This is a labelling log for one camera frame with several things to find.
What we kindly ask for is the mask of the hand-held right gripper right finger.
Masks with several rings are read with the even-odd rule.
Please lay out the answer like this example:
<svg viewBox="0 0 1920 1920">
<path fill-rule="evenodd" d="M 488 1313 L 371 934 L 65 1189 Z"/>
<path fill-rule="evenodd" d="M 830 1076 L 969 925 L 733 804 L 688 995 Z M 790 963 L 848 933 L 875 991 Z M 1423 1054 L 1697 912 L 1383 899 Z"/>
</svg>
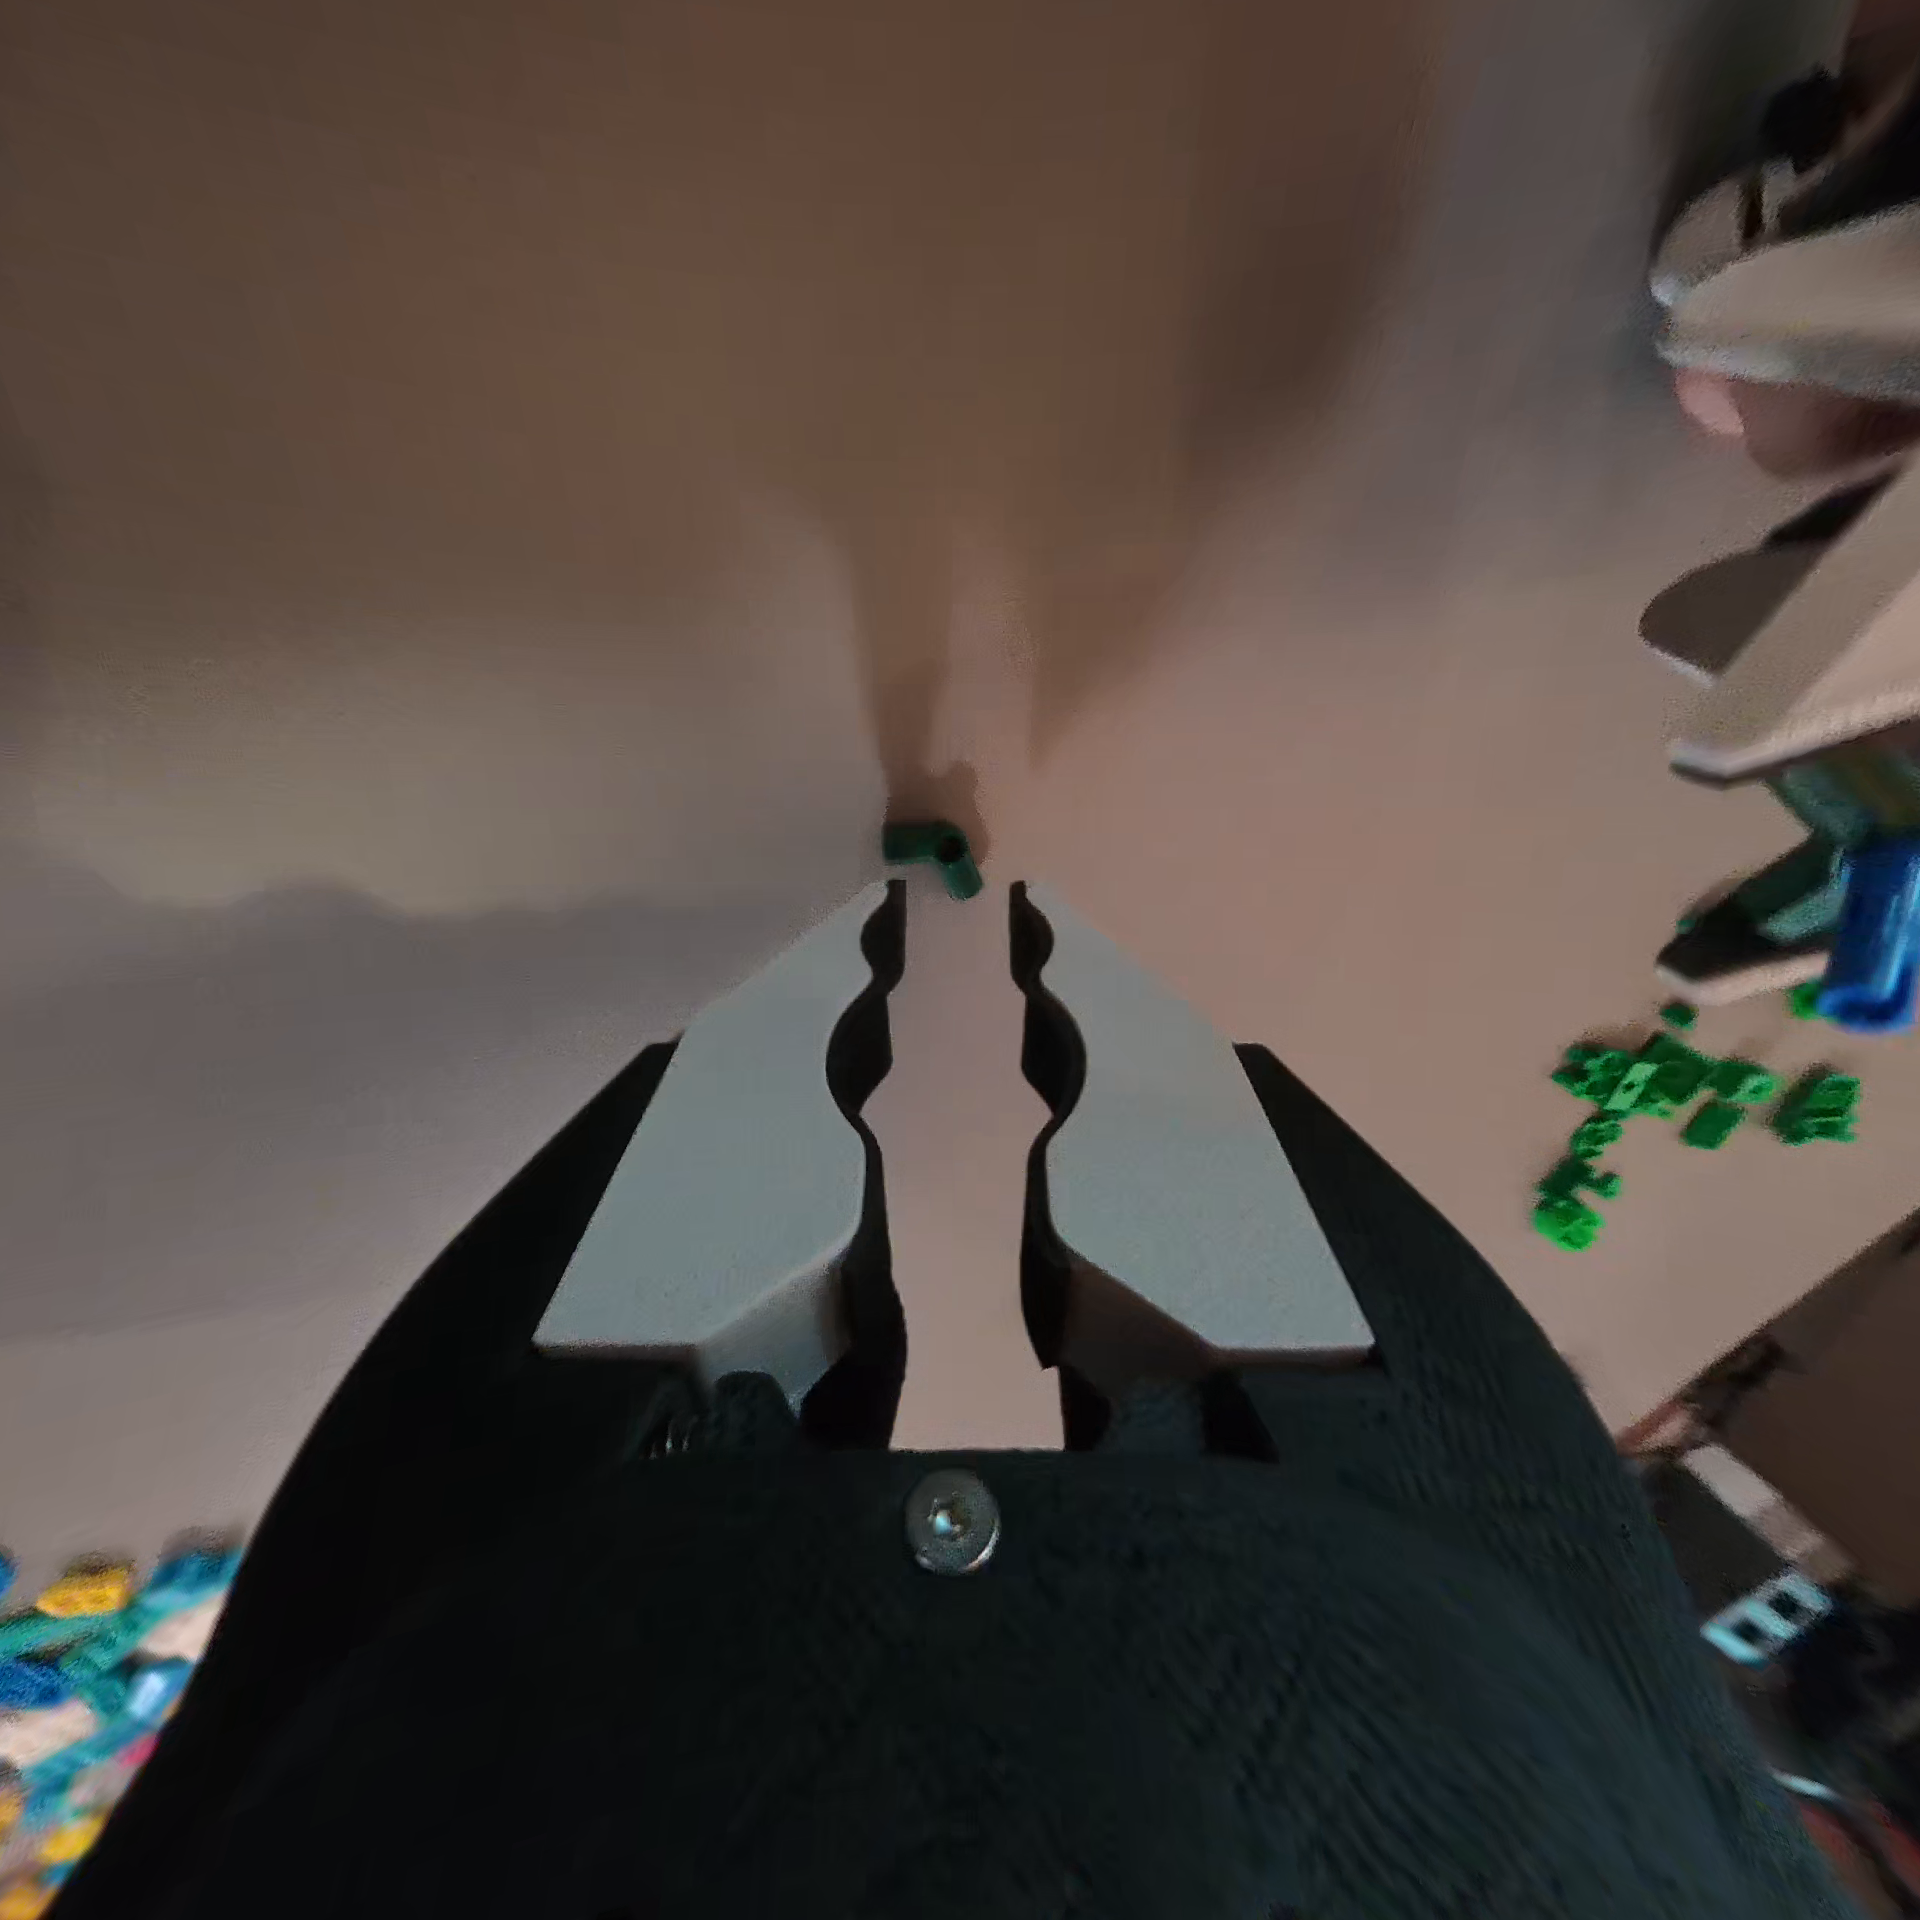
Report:
<svg viewBox="0 0 1920 1920">
<path fill-rule="evenodd" d="M 1270 1375 L 1349 1375 L 1375 1331 L 1235 1047 L 1051 885 L 1008 893 L 1019 1068 L 1043 1118 L 1023 1164 L 1023 1331 L 1062 1444 L 1131 1409 L 1203 1449 Z"/>
</svg>

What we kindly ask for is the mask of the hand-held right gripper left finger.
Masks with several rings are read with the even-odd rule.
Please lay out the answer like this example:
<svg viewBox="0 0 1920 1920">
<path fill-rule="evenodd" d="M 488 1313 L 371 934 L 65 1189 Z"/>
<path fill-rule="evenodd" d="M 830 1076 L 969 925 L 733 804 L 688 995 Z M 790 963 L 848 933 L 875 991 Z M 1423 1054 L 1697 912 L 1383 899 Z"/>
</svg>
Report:
<svg viewBox="0 0 1920 1920">
<path fill-rule="evenodd" d="M 534 1333 L 697 1387 L 773 1382 L 830 1446 L 885 1449 L 904 1379 L 880 1148 L 904 887 L 856 892 L 671 1045 Z"/>
</svg>

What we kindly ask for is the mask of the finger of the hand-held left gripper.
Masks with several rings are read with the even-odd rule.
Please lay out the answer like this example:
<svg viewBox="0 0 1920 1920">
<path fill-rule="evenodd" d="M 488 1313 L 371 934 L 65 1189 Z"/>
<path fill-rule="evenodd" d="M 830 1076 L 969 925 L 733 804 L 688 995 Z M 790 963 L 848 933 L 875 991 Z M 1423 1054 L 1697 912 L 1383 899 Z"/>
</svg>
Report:
<svg viewBox="0 0 1920 1920">
<path fill-rule="evenodd" d="M 1893 480 L 1749 622 L 1671 737 L 1671 767 L 1741 783 L 1896 736 L 1918 707 L 1918 485 Z"/>
<path fill-rule="evenodd" d="M 1791 679 L 1880 684 L 1882 519 L 1791 516 L 1655 592 L 1639 638 L 1673 671 L 1717 684 L 1779 620 Z"/>
</svg>

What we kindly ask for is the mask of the blue connector pin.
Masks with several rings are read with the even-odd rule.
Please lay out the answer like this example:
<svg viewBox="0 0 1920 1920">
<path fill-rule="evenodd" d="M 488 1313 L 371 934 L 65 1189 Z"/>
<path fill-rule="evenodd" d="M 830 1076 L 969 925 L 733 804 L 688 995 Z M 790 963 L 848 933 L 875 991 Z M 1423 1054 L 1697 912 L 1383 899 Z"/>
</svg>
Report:
<svg viewBox="0 0 1920 1920">
<path fill-rule="evenodd" d="M 1882 1037 L 1914 1025 L 1918 837 L 1882 835 L 1841 863 L 1840 916 L 1816 1012 L 1849 1036 Z"/>
</svg>

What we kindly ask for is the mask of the grey desk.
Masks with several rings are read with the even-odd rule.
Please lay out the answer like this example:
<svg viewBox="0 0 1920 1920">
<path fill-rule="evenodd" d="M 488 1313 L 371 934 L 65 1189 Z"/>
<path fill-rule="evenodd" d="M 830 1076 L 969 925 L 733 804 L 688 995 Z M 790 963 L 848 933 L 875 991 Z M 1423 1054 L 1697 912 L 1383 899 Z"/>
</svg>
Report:
<svg viewBox="0 0 1920 1920">
<path fill-rule="evenodd" d="M 331 1395 L 49 1915 L 1850 1915 L 1609 1428 L 1863 1197 L 1485 1254 L 1753 809 L 1646 256 L 1855 12 L 5 4 L 5 1352 Z M 891 1443 L 539 1352 L 881 880 Z M 1235 1446 L 1064 1446 L 1021 880 L 1375 1331 Z"/>
</svg>

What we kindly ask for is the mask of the person's left hand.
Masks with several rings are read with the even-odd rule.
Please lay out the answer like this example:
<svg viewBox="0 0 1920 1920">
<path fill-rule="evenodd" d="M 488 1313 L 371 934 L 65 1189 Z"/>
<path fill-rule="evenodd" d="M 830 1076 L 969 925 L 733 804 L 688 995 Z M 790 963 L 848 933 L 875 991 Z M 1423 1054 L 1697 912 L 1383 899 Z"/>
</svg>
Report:
<svg viewBox="0 0 1920 1920">
<path fill-rule="evenodd" d="M 1696 427 L 1741 448 L 1776 477 L 1841 472 L 1902 457 L 1918 443 L 1918 409 L 1904 401 L 1696 368 L 1674 369 L 1671 389 Z"/>
</svg>

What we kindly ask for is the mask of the green studded brick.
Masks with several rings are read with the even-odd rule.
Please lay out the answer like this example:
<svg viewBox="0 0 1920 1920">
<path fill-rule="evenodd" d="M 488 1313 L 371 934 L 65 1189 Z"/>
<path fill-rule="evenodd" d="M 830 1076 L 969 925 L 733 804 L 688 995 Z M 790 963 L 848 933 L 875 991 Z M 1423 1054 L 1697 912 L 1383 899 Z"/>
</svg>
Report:
<svg viewBox="0 0 1920 1920">
<path fill-rule="evenodd" d="M 1849 1071 L 1809 1070 L 1779 1096 L 1767 1129 L 1782 1144 L 1849 1144 L 1855 1140 L 1863 1084 Z"/>
</svg>

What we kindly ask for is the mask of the green hinged brick assembly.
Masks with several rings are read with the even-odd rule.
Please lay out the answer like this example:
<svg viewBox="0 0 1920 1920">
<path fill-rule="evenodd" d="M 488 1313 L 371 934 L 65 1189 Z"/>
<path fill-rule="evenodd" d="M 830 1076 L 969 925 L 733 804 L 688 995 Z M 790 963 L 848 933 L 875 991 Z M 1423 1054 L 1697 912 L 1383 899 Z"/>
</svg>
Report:
<svg viewBox="0 0 1920 1920">
<path fill-rule="evenodd" d="M 1696 1099 L 1750 1109 L 1784 1093 L 1779 1073 L 1743 1059 L 1703 1054 L 1665 1032 L 1639 1047 L 1570 1045 L 1550 1079 L 1595 1113 L 1627 1118 L 1671 1118 Z"/>
</svg>

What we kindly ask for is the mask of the pile of colourful bricks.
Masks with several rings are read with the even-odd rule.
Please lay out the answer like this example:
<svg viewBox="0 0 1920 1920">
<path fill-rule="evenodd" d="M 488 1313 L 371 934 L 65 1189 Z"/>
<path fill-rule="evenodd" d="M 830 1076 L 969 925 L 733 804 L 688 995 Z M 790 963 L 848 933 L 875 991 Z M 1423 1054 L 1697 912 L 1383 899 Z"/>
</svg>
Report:
<svg viewBox="0 0 1920 1920">
<path fill-rule="evenodd" d="M 2 1915 L 47 1915 L 145 1766 L 243 1548 L 184 1533 L 150 1564 L 85 1555 L 34 1595 L 5 1558 Z"/>
</svg>

